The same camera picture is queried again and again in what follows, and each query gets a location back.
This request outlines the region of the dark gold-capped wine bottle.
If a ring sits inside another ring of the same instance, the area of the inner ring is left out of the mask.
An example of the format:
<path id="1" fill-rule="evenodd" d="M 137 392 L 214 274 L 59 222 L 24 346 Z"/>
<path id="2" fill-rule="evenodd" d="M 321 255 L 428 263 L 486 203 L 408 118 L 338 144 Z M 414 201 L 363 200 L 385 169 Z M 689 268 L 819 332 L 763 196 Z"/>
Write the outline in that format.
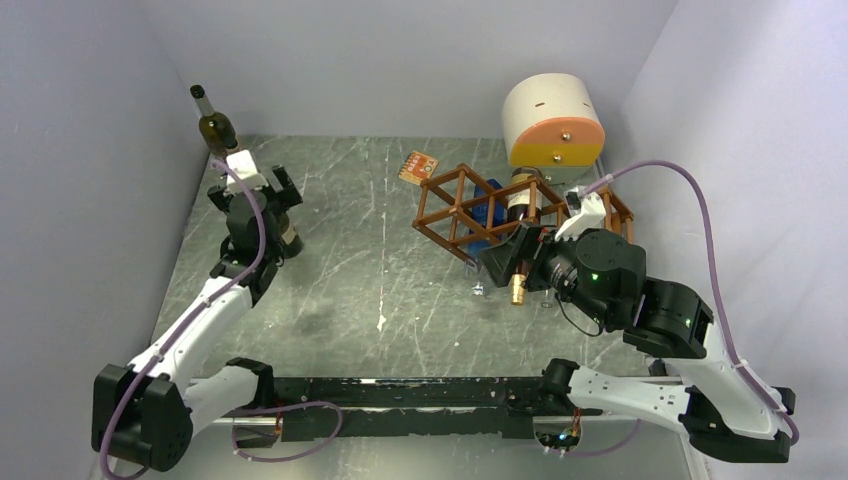
<path id="1" fill-rule="evenodd" d="M 521 183 L 529 178 L 541 176 L 539 169 L 534 167 L 520 167 L 512 172 L 510 185 Z M 507 221 L 522 221 L 525 220 L 531 212 L 530 191 L 524 189 L 508 196 L 507 202 Z M 522 306 L 524 304 L 525 287 L 524 282 L 527 276 L 528 267 L 525 262 L 519 262 L 513 271 L 510 278 L 511 297 L 510 303 L 513 306 Z"/>

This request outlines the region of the dark green black-capped bottle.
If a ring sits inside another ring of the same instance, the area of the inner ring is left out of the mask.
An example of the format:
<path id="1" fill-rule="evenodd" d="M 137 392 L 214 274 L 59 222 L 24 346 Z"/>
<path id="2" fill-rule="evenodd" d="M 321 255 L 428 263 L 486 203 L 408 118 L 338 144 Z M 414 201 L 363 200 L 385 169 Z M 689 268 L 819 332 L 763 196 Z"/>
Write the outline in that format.
<path id="1" fill-rule="evenodd" d="M 287 210 L 277 204 L 273 204 L 271 206 L 271 215 L 273 218 L 272 231 L 274 233 L 274 242 L 279 251 L 279 257 L 282 260 L 297 257 L 303 251 L 304 243 Z"/>

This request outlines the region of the olive green wine bottle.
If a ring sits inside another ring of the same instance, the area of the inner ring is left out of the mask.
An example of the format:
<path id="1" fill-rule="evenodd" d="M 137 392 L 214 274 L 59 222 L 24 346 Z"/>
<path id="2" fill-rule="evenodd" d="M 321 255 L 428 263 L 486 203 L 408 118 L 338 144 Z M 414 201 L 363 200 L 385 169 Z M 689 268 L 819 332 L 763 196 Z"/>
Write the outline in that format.
<path id="1" fill-rule="evenodd" d="M 189 91 L 198 107 L 198 128 L 210 154 L 225 159 L 238 148 L 238 139 L 231 120 L 212 106 L 201 85 L 192 85 Z"/>

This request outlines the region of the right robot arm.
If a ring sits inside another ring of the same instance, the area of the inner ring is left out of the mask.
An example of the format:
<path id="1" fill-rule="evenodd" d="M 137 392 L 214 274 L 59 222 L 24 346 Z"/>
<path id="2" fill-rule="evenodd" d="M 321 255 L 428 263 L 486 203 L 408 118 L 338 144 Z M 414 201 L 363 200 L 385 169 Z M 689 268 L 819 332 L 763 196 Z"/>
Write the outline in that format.
<path id="1" fill-rule="evenodd" d="M 700 453 L 728 463 L 788 461 L 791 438 L 783 418 L 794 410 L 794 392 L 744 373 L 706 302 L 685 285 L 649 277 L 643 248 L 604 229 L 559 240 L 523 223 L 483 249 L 480 259 L 498 287 L 525 266 L 526 290 L 552 291 L 602 332 L 620 332 L 626 344 L 664 361 L 681 380 L 659 386 L 554 359 L 539 389 L 548 412 L 629 415 L 683 435 Z"/>

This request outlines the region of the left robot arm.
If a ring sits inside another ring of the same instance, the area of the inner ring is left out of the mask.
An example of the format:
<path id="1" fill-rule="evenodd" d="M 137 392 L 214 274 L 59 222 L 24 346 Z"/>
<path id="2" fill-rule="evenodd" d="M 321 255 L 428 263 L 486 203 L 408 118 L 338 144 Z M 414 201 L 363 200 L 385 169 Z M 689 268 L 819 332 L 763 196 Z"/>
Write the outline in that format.
<path id="1" fill-rule="evenodd" d="M 269 289 L 285 260 L 298 254 L 281 230 L 302 196 L 281 165 L 261 171 L 216 162 L 229 178 L 208 191 L 225 214 L 228 234 L 203 289 L 158 340 L 127 365 L 108 364 L 95 377 L 91 445 L 104 478 L 111 460 L 165 472 L 183 457 L 193 436 L 215 420 L 245 409 L 261 416 L 277 400 L 273 369 L 235 358 L 215 375 L 193 374 L 222 334 Z"/>

